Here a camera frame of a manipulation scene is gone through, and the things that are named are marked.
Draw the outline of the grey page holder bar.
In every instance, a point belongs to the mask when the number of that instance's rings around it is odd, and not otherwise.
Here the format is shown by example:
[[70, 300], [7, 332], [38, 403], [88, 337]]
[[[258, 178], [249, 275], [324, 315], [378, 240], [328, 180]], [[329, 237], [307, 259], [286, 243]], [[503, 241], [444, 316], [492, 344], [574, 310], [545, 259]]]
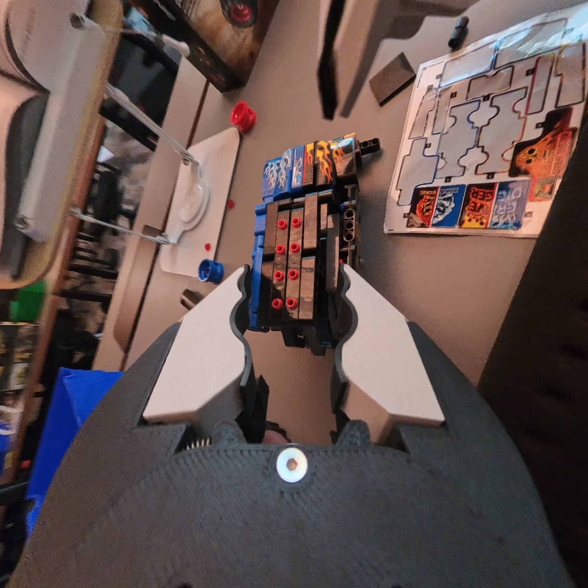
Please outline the grey page holder bar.
[[104, 58], [111, 47], [107, 33], [94, 20], [70, 17], [72, 25], [84, 32], [65, 77], [48, 102], [35, 146], [31, 168], [21, 197], [15, 226], [30, 239], [45, 243], [61, 222], [70, 183], [75, 176], [74, 156], [81, 154], [85, 125], [91, 117], [94, 99], [103, 85]]

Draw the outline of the blue wheel hub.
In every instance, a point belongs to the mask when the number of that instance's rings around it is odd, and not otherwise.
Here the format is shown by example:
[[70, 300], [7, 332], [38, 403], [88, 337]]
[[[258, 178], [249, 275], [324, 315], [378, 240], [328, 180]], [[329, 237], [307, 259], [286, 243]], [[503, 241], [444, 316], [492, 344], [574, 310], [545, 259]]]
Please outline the blue wheel hub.
[[224, 278], [224, 265], [211, 259], [203, 259], [198, 266], [197, 277], [201, 282], [218, 285]]

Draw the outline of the black blue brick truck model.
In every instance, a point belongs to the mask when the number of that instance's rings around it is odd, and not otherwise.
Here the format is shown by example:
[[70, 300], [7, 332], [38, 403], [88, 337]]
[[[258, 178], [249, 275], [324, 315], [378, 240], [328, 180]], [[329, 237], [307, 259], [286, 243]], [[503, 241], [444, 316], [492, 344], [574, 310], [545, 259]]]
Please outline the black blue brick truck model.
[[255, 207], [249, 328], [323, 356], [342, 335], [339, 267], [356, 268], [358, 172], [380, 151], [356, 133], [289, 148], [263, 167]]

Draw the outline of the yellow truck set box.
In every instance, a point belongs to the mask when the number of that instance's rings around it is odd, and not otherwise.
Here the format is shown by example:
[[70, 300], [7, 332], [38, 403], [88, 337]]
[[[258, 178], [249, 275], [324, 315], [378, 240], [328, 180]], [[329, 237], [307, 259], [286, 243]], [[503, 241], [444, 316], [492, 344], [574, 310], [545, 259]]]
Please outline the yellow truck set box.
[[37, 347], [40, 326], [33, 322], [1, 322], [1, 392], [23, 390]]

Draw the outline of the green box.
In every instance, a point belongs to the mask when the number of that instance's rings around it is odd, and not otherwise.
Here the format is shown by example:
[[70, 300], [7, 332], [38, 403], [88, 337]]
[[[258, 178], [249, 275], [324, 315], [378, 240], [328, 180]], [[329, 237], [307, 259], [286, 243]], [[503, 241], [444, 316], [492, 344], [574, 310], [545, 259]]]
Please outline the green box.
[[45, 281], [17, 290], [15, 298], [9, 303], [9, 320], [36, 323], [42, 312], [46, 292]]

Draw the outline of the white book stand base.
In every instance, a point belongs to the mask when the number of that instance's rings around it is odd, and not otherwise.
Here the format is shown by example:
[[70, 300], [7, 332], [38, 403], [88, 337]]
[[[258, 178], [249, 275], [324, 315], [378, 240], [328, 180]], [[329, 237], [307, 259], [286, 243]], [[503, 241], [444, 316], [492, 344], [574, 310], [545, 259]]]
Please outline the white book stand base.
[[195, 163], [179, 166], [165, 226], [170, 243], [159, 254], [163, 272], [197, 277], [200, 262], [215, 259], [239, 143], [239, 131], [231, 127], [187, 150]]

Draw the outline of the wooden book stand tray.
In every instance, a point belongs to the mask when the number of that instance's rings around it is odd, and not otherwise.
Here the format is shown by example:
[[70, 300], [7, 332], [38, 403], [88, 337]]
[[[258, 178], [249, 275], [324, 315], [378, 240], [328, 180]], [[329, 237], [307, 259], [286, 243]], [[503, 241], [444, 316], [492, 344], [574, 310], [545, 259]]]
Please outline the wooden book stand tray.
[[45, 243], [36, 242], [23, 234], [14, 224], [31, 168], [35, 146], [45, 114], [48, 92], [43, 88], [24, 83], [1, 72], [1, 289], [19, 289], [39, 281], [50, 269], [66, 217], [74, 201], [83, 172], [91, 169], [91, 150], [102, 117], [100, 106], [107, 87], [116, 48], [122, 31], [123, 9], [121, 1], [91, 1], [88, 18], [97, 22], [111, 41], [103, 60], [103, 85], [94, 99], [91, 117], [85, 125], [80, 144], [81, 154], [74, 156], [75, 176], [62, 209], [61, 222], [52, 238]]

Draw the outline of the black tube connector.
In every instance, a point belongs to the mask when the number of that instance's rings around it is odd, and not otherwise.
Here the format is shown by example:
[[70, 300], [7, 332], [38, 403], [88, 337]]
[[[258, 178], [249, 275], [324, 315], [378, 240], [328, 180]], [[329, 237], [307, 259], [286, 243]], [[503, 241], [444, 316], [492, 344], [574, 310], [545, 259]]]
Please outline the black tube connector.
[[451, 49], [452, 52], [458, 51], [462, 47], [467, 36], [468, 24], [469, 18], [463, 16], [460, 17], [456, 26], [454, 27], [453, 32], [447, 43], [448, 47]]

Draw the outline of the red wheel hub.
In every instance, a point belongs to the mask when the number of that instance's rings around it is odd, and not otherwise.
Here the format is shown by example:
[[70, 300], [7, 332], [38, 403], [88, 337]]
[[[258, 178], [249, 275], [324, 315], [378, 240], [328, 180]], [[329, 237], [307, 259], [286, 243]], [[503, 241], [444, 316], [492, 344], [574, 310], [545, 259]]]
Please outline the red wheel hub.
[[255, 111], [245, 102], [240, 100], [232, 109], [230, 122], [240, 133], [248, 133], [256, 123]]

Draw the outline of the black dotted mat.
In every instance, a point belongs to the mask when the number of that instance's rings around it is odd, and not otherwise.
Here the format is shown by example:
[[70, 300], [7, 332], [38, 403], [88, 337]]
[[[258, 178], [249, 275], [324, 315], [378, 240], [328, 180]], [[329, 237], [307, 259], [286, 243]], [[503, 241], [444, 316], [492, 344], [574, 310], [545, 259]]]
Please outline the black dotted mat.
[[587, 587], [587, 123], [478, 384]]

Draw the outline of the black square plate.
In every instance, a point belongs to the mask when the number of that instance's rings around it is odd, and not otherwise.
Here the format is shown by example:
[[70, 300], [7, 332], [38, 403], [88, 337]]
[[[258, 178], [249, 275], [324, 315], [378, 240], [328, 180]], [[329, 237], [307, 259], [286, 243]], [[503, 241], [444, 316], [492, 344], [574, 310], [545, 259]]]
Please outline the black square plate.
[[404, 52], [401, 52], [370, 78], [369, 86], [379, 107], [383, 107], [399, 92], [413, 84], [415, 77], [415, 70]]

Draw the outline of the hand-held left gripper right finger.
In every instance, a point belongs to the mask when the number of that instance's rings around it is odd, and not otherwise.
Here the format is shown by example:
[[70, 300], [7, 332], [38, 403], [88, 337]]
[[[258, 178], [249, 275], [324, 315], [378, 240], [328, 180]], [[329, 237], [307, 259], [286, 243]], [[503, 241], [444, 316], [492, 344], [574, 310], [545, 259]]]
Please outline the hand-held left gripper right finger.
[[443, 425], [405, 316], [350, 265], [340, 265], [340, 276], [348, 327], [335, 349], [334, 412], [364, 423], [371, 443], [386, 443], [398, 424]]

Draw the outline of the monster truck set box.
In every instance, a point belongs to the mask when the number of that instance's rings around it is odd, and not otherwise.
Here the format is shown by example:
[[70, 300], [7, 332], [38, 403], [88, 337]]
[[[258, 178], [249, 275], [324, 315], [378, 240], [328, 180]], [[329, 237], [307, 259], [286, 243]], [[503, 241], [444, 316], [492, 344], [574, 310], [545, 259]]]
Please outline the monster truck set box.
[[243, 87], [279, 1], [131, 1], [160, 33], [185, 42], [187, 60], [219, 92]]

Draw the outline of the blue bin with tag label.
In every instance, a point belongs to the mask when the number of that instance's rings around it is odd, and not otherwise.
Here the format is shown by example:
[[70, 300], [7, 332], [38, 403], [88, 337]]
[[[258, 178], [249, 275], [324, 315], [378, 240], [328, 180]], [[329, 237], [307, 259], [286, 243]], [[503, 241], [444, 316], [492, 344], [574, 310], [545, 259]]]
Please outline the blue bin with tag label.
[[122, 371], [59, 369], [25, 495], [31, 503], [25, 518], [27, 539], [65, 453], [98, 403], [122, 376]]

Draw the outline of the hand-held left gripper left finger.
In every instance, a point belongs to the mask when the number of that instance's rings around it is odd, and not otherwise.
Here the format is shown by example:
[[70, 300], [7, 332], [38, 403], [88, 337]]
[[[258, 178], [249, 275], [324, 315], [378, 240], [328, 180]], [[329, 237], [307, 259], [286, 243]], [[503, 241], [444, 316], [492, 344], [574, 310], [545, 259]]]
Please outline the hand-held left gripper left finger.
[[252, 269], [243, 266], [202, 298], [179, 322], [143, 410], [148, 423], [189, 423], [213, 437], [236, 422], [249, 443], [266, 432], [269, 389], [254, 374], [249, 326]]

